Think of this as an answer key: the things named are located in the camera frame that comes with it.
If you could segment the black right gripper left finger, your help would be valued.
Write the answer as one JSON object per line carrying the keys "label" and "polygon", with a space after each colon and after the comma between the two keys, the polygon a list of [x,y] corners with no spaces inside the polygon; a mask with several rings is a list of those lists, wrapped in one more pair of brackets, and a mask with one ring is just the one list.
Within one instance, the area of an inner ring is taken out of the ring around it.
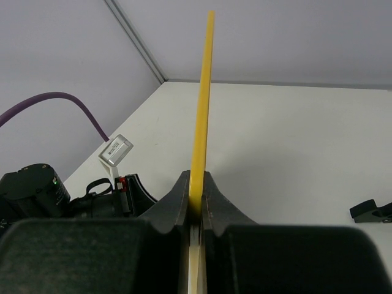
{"label": "black right gripper left finger", "polygon": [[2,293],[186,293],[189,171],[139,217],[26,219],[1,238]]}

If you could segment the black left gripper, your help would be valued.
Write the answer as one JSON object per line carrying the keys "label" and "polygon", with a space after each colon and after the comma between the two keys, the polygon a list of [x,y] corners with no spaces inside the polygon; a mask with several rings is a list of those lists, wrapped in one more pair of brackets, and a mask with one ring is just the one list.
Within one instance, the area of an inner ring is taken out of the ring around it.
{"label": "black left gripper", "polygon": [[85,196],[70,201],[69,217],[138,217],[156,203],[137,174],[117,177],[114,184],[101,178],[86,187]]}

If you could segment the yellow framed whiteboard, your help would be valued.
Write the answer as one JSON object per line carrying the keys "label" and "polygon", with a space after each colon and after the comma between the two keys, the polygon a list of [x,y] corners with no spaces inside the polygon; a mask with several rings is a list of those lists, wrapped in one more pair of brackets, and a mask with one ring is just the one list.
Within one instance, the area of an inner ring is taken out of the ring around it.
{"label": "yellow framed whiteboard", "polygon": [[188,213],[190,216],[189,281],[188,292],[198,292],[198,270],[200,262],[200,227],[202,194],[208,141],[209,100],[213,63],[215,11],[208,12],[205,44],[203,47],[200,89],[195,120],[194,144],[189,177]]}

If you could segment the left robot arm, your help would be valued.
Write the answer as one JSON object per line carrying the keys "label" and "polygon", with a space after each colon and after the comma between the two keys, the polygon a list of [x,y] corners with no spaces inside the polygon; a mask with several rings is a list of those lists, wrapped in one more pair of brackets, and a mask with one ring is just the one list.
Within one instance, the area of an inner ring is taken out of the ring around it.
{"label": "left robot arm", "polygon": [[33,164],[1,178],[1,234],[27,218],[138,217],[156,202],[137,174],[97,179],[71,198],[53,167]]}

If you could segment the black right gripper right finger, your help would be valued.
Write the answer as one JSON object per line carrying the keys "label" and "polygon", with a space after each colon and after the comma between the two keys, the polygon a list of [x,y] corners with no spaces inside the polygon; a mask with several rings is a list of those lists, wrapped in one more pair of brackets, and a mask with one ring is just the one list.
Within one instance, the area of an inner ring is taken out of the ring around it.
{"label": "black right gripper right finger", "polygon": [[211,173],[202,197],[208,293],[390,293],[371,239],[352,227],[260,225],[230,202]]}

